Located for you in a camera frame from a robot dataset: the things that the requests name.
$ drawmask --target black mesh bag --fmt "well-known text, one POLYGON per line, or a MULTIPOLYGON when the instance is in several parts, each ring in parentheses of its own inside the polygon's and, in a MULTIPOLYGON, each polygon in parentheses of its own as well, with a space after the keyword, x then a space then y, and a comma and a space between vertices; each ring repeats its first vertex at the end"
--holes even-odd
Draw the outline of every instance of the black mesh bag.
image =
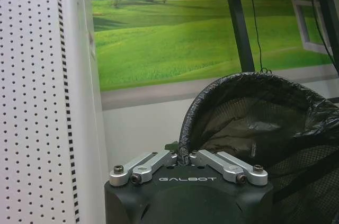
POLYGON ((276 223, 337 223, 339 108, 312 90, 271 74, 221 78, 185 116, 179 165, 194 149, 264 166, 276 223))

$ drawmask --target bolt head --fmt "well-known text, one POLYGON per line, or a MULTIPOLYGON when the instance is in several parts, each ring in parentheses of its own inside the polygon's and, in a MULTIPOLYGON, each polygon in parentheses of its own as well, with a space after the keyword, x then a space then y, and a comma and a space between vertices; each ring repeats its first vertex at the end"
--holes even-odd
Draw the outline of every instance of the bolt head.
POLYGON ((237 184, 244 184, 246 183, 246 180, 246 175, 237 175, 237 177, 235 178, 237 184))
POLYGON ((122 174, 123 173, 123 166, 122 165, 117 165, 114 167, 114 173, 115 174, 122 174))
POLYGON ((261 165, 254 165, 253 166, 253 172, 260 174, 260 173, 264 172, 264 167, 261 166, 261 165))
POLYGON ((138 174, 131 175, 131 183, 134 185, 139 185, 141 183, 141 176, 138 174))

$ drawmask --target black metal pole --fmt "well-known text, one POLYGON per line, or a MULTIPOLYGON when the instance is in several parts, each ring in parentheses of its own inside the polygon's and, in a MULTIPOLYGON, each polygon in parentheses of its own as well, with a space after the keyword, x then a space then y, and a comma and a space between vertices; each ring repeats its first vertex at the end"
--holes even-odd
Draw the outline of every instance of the black metal pole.
POLYGON ((241 0, 228 0, 242 71, 255 71, 241 0))
POLYGON ((339 66, 339 19, 334 0, 319 0, 324 23, 331 44, 333 59, 338 71, 339 66))

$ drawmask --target wall mural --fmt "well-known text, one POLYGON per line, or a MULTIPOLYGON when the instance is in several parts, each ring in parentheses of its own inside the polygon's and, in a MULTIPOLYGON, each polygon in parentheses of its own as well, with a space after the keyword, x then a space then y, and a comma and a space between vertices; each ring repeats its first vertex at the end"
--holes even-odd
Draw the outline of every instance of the wall mural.
MULTIPOLYGON (((254 0, 269 69, 329 64, 303 48, 291 0, 254 0)), ((242 0, 256 68, 251 0, 242 0)), ((92 0, 102 91, 214 78, 240 71, 227 0, 92 0)), ((320 43, 310 7, 311 41, 320 43)))

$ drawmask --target pegboard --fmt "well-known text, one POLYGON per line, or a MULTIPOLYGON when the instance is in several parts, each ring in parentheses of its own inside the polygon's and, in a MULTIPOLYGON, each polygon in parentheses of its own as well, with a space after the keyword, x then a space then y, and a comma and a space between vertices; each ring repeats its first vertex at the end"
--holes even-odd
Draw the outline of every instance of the pegboard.
POLYGON ((79 222, 61 0, 0 0, 0 223, 79 222))

